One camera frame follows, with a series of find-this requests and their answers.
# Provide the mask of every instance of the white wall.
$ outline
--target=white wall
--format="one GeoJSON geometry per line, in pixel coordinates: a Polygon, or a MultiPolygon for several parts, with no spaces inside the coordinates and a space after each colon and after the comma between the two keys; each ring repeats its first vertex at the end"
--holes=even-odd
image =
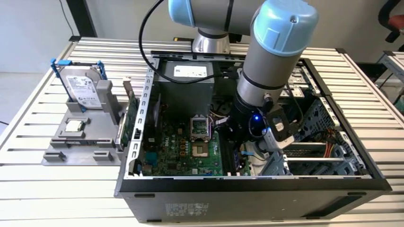
{"type": "MultiPolygon", "coordinates": [[[[376,61],[382,51],[395,51],[404,44],[403,37],[394,44],[384,41],[390,31],[378,22],[384,0],[307,1],[320,14],[312,47],[342,47],[356,61],[376,61]]],[[[87,2],[100,37],[138,39],[139,25],[154,0],[87,0],[87,2]]],[[[399,4],[395,12],[404,13],[404,2],[399,4]]],[[[171,21],[166,1],[150,18],[144,38],[171,41],[175,36],[194,38],[195,29],[171,21]]],[[[250,37],[243,38],[243,41],[248,42],[250,37]]]]}
{"type": "Polygon", "coordinates": [[[0,0],[0,72],[46,72],[70,37],[59,0],[0,0]]]}
{"type": "MultiPolygon", "coordinates": [[[[403,37],[394,44],[384,41],[390,31],[378,22],[384,0],[307,1],[320,13],[312,47],[343,47],[356,61],[376,61],[383,50],[396,50],[404,43],[403,37]]],[[[138,39],[139,25],[155,0],[87,2],[99,37],[138,39]]],[[[79,34],[66,0],[63,3],[79,34]]],[[[404,2],[395,12],[404,13],[404,2]]],[[[0,32],[0,71],[46,72],[71,36],[59,1],[0,0],[0,32]]],[[[195,28],[171,21],[166,1],[150,18],[144,39],[171,41],[175,36],[194,38],[195,33],[195,28]]]]}
{"type": "MultiPolygon", "coordinates": [[[[143,17],[155,0],[87,0],[99,37],[138,39],[143,17]]],[[[194,38],[196,28],[175,23],[168,14],[167,3],[155,10],[146,25],[143,39],[172,41],[175,36],[194,38]]]]}

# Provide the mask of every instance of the metal slat table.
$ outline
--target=metal slat table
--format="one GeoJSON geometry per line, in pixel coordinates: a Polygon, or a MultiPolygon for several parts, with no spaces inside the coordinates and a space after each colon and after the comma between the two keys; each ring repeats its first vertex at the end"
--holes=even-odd
{"type": "MultiPolygon", "coordinates": [[[[395,74],[395,76],[402,81],[402,83],[404,83],[404,52],[386,51],[380,62],[391,70],[391,72],[395,74]]],[[[402,88],[402,90],[398,94],[398,97],[394,101],[394,105],[396,105],[396,102],[400,101],[403,96],[404,96],[404,87],[402,88]]]]}
{"type": "MultiPolygon", "coordinates": [[[[151,50],[191,51],[188,42],[144,42],[151,50]]],[[[246,54],[247,44],[234,44],[246,54]]],[[[308,48],[310,58],[334,94],[362,142],[392,185],[392,193],[332,220],[182,223],[182,226],[404,226],[404,120],[382,92],[335,49],[308,48]]],[[[138,42],[83,38],[70,43],[59,58],[106,64],[114,94],[126,100],[120,83],[130,76],[136,95],[147,66],[138,42]]],[[[0,226],[99,226],[138,224],[123,199],[114,198],[118,166],[42,166],[58,125],[67,111],[67,94],[52,71],[46,74],[10,127],[0,136],[0,226]]]]}

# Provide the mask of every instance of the black cable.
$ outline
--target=black cable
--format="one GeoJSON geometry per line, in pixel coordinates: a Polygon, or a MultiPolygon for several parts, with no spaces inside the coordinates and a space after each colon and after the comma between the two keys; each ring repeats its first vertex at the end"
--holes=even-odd
{"type": "Polygon", "coordinates": [[[298,109],[299,109],[300,119],[299,119],[299,121],[298,121],[298,125],[299,125],[299,129],[300,129],[300,128],[303,127],[303,118],[304,118],[304,114],[303,114],[302,108],[300,108],[300,106],[299,106],[298,100],[296,100],[296,98],[295,98],[295,96],[294,96],[294,92],[292,92],[290,83],[286,84],[286,87],[288,88],[290,95],[292,96],[295,105],[296,105],[296,107],[298,107],[298,109]]]}
{"type": "Polygon", "coordinates": [[[255,155],[250,155],[251,157],[255,157],[258,160],[260,160],[260,161],[267,161],[266,159],[262,159],[262,158],[259,158],[259,157],[256,157],[255,155]]]}
{"type": "Polygon", "coordinates": [[[68,18],[67,18],[66,13],[64,13],[64,8],[63,8],[62,0],[59,0],[59,2],[60,2],[60,7],[62,7],[62,11],[63,11],[66,22],[68,23],[68,26],[71,28],[71,24],[70,24],[68,18]]]}
{"type": "Polygon", "coordinates": [[[202,81],[204,81],[207,79],[211,79],[211,78],[224,77],[223,74],[220,74],[220,75],[211,75],[211,76],[207,76],[204,78],[190,80],[190,81],[180,81],[180,80],[175,80],[175,79],[170,78],[168,76],[166,76],[164,73],[159,72],[158,69],[155,68],[155,66],[151,64],[150,60],[146,57],[144,50],[143,50],[143,31],[144,31],[144,26],[146,26],[147,20],[151,17],[151,14],[154,13],[155,9],[158,8],[158,6],[162,4],[163,1],[164,0],[158,0],[156,1],[154,6],[151,7],[150,11],[146,13],[146,16],[143,18],[143,22],[140,24],[140,29],[139,29],[139,51],[140,51],[142,57],[146,61],[146,64],[148,65],[148,67],[155,71],[155,73],[160,77],[163,77],[164,79],[167,79],[168,81],[171,81],[176,84],[194,84],[194,83],[202,82],[202,81]]]}
{"type": "Polygon", "coordinates": [[[312,133],[311,135],[306,136],[304,139],[302,140],[302,142],[308,141],[308,139],[314,138],[314,136],[316,136],[320,133],[324,133],[326,131],[316,131],[315,133],[312,133]]]}
{"type": "Polygon", "coordinates": [[[391,77],[392,77],[392,74],[386,78],[384,82],[379,86],[379,89],[382,89],[383,85],[386,84],[386,82],[390,80],[391,77]]]}
{"type": "Polygon", "coordinates": [[[223,107],[223,105],[226,104],[226,103],[230,103],[232,101],[232,98],[228,98],[227,100],[224,100],[220,104],[219,104],[219,106],[218,106],[218,108],[216,108],[216,111],[220,111],[220,108],[223,107]]]}
{"type": "Polygon", "coordinates": [[[262,153],[268,153],[267,150],[264,150],[264,149],[260,148],[260,141],[259,141],[259,140],[255,141],[254,145],[255,145],[255,148],[259,150],[259,152],[262,152],[262,153]]]}

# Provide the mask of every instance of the wire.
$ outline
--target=wire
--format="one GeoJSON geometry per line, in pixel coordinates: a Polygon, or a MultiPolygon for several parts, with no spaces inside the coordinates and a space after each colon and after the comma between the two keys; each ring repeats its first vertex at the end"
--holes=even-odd
{"type": "Polygon", "coordinates": [[[255,148],[256,148],[262,153],[268,153],[267,150],[264,150],[264,149],[260,148],[260,141],[259,141],[259,140],[255,141],[254,145],[255,145],[255,148]]]}
{"type": "Polygon", "coordinates": [[[216,108],[216,111],[220,111],[220,108],[223,107],[223,105],[224,105],[226,103],[230,103],[231,101],[232,101],[232,99],[224,100],[224,101],[219,104],[219,106],[218,106],[218,108],[216,108]]]}
{"type": "Polygon", "coordinates": [[[222,116],[219,114],[216,114],[212,110],[211,110],[211,114],[214,114],[216,117],[224,118],[226,116],[222,116]]]}
{"type": "Polygon", "coordinates": [[[326,152],[324,152],[323,157],[327,157],[327,154],[328,154],[328,142],[326,142],[326,152]]]}
{"type": "Polygon", "coordinates": [[[250,157],[255,157],[258,160],[260,160],[260,161],[267,161],[266,159],[262,159],[262,158],[259,158],[259,157],[256,157],[255,155],[250,155],[250,157]]]}
{"type": "Polygon", "coordinates": [[[383,85],[386,84],[386,82],[390,80],[391,77],[392,77],[392,74],[386,78],[384,82],[379,86],[379,89],[383,87],[383,85]]]}
{"type": "Polygon", "coordinates": [[[303,111],[302,111],[302,108],[299,106],[298,100],[296,100],[296,98],[294,96],[294,92],[292,92],[290,83],[286,84],[286,87],[288,88],[290,95],[291,95],[291,97],[294,99],[294,102],[295,102],[295,105],[296,105],[296,107],[299,109],[300,119],[299,119],[298,125],[299,125],[299,129],[300,129],[303,127],[303,118],[304,118],[303,111]]]}
{"type": "Polygon", "coordinates": [[[331,157],[331,152],[334,151],[334,146],[330,149],[328,157],[331,157]]]}
{"type": "Polygon", "coordinates": [[[164,73],[159,72],[159,70],[155,68],[155,66],[152,65],[152,63],[147,59],[147,56],[146,56],[144,50],[143,50],[143,31],[144,31],[144,26],[146,26],[148,18],[151,17],[151,14],[154,13],[155,9],[158,8],[158,6],[162,4],[163,1],[164,0],[158,0],[156,1],[156,3],[154,4],[154,6],[151,7],[151,9],[148,10],[148,12],[146,13],[146,16],[143,18],[143,22],[140,24],[140,29],[139,29],[139,51],[140,51],[142,57],[143,57],[143,59],[146,61],[146,64],[148,65],[148,67],[155,71],[155,73],[160,77],[163,77],[164,79],[167,79],[168,81],[171,81],[171,82],[174,82],[176,84],[194,84],[194,83],[202,82],[202,81],[204,81],[207,79],[211,79],[211,78],[224,77],[224,75],[220,74],[220,75],[211,75],[211,76],[207,76],[204,78],[190,80],[190,81],[175,80],[175,79],[170,78],[168,76],[166,76],[164,73]]]}
{"type": "Polygon", "coordinates": [[[316,136],[320,133],[324,133],[326,131],[316,131],[315,133],[312,133],[311,135],[306,136],[304,139],[302,140],[302,142],[308,141],[310,139],[315,139],[314,136],[316,136]]]}
{"type": "Polygon", "coordinates": [[[215,121],[214,121],[214,118],[212,118],[211,116],[208,116],[208,117],[210,117],[210,119],[211,119],[211,123],[215,122],[215,121]]]}
{"type": "Polygon", "coordinates": [[[59,0],[59,2],[60,2],[60,7],[62,7],[62,11],[63,11],[63,15],[64,15],[66,22],[68,23],[68,26],[70,26],[70,28],[71,28],[70,20],[68,20],[68,18],[66,17],[66,13],[64,13],[64,8],[63,8],[62,0],[59,0]]]}

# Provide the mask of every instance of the robotic arm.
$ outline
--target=robotic arm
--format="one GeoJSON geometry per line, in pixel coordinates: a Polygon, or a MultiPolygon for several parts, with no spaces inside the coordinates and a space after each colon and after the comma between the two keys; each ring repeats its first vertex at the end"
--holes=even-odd
{"type": "Polygon", "coordinates": [[[175,22],[199,27],[199,32],[210,29],[251,35],[226,121],[236,146],[263,138],[263,131],[270,131],[278,142],[292,137],[299,123],[288,123],[278,99],[310,44],[319,21],[316,9],[303,0],[267,0],[263,4],[246,0],[170,0],[168,11],[175,22]]]}

